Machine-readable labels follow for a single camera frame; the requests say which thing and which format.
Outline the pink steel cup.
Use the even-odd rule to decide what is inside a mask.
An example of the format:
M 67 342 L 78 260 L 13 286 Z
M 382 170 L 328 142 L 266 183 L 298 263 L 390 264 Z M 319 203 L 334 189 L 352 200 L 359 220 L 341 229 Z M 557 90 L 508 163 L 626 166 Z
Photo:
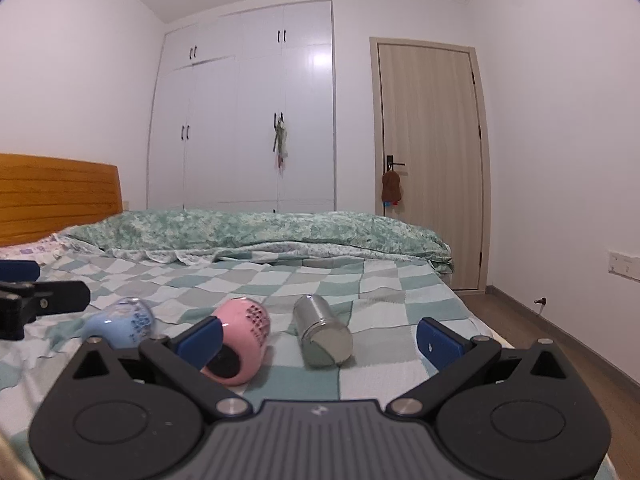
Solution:
M 262 367 L 271 322 L 267 310 L 257 301 L 232 298 L 216 309 L 222 324 L 222 347 L 201 372 L 225 386 L 249 382 Z

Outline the light blue cartoon cup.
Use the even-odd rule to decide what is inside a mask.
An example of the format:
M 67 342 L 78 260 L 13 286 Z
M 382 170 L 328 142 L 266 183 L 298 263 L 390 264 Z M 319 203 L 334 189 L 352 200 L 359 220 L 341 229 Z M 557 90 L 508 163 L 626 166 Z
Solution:
M 155 324 L 151 308 L 142 299 L 126 297 L 91 315 L 81 338 L 98 337 L 114 349 L 133 349 L 155 333 Z

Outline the stainless steel cylindrical cup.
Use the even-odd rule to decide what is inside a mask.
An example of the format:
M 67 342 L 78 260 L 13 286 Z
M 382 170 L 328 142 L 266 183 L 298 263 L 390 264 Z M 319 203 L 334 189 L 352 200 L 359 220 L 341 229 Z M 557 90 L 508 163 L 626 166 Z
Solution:
M 303 360 L 312 368 L 341 366 L 352 357 L 352 333 L 320 295 L 296 300 L 293 321 Z

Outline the floral pillow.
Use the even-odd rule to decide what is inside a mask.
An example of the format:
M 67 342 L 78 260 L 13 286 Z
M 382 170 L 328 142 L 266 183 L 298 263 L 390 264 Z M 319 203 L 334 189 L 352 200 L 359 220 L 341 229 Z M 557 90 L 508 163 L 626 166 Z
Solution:
M 61 259 L 67 251 L 68 246 L 64 242 L 50 235 L 36 242 L 1 247 L 0 259 L 35 261 L 38 266 L 46 266 Z

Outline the wooden headboard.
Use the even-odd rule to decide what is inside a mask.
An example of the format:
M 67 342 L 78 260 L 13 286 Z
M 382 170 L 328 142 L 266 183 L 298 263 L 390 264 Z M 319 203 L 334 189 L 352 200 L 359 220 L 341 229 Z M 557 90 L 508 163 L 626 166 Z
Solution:
M 0 164 L 3 247 L 36 242 L 68 226 L 122 212 L 114 165 L 19 154 L 1 155 Z

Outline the green checkered blanket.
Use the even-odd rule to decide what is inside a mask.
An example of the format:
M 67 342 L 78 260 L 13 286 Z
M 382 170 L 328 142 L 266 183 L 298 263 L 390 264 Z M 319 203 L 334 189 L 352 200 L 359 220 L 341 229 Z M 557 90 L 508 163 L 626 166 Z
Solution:
M 465 337 L 488 327 L 421 261 L 322 261 L 309 266 L 221 261 L 198 266 L 132 262 L 70 252 L 42 271 L 46 281 L 83 281 L 86 312 L 47 316 L 29 324 L 20 341 L 1 346 L 1 432 L 27 458 L 27 429 L 43 397 L 70 362 L 90 315 L 126 297 L 142 299 L 159 333 L 175 336 L 225 301 L 260 302 L 271 321 L 264 365 L 241 388 L 250 402 L 266 399 L 390 402 L 435 373 L 416 346 L 416 324 L 430 316 Z M 354 337 L 342 367 L 314 370 L 300 352 L 295 301 L 317 294 Z

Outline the green floral quilt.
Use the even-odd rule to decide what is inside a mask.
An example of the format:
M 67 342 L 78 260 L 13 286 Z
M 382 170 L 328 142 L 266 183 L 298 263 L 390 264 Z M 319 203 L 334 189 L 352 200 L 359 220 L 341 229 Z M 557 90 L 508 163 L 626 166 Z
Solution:
M 426 261 L 440 275 L 454 272 L 451 248 L 435 232 L 364 212 L 128 211 L 55 237 L 87 254 L 187 266 L 380 259 Z

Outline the white wardrobe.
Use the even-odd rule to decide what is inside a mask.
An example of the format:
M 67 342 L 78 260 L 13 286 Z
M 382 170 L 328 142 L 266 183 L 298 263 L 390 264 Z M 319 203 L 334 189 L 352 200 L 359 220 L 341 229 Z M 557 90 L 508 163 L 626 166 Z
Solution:
M 333 67 L 328 0 L 168 32 L 152 107 L 146 206 L 333 210 Z M 288 133 L 282 171 L 272 151 L 280 113 Z

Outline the beige wooden door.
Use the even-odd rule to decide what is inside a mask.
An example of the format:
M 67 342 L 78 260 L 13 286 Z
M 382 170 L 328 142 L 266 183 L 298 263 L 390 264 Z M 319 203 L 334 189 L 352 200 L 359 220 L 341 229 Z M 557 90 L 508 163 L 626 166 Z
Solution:
M 485 100 L 472 47 L 371 38 L 375 174 L 393 155 L 402 199 L 377 214 L 434 231 L 451 248 L 450 288 L 481 294 L 490 242 Z

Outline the white wall socket panel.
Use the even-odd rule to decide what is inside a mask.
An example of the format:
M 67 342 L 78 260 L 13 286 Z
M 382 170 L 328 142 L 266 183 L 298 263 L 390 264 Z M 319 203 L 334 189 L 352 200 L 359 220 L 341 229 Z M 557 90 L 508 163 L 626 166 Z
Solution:
M 640 281 L 640 257 L 611 250 L 608 253 L 608 272 L 638 282 Z

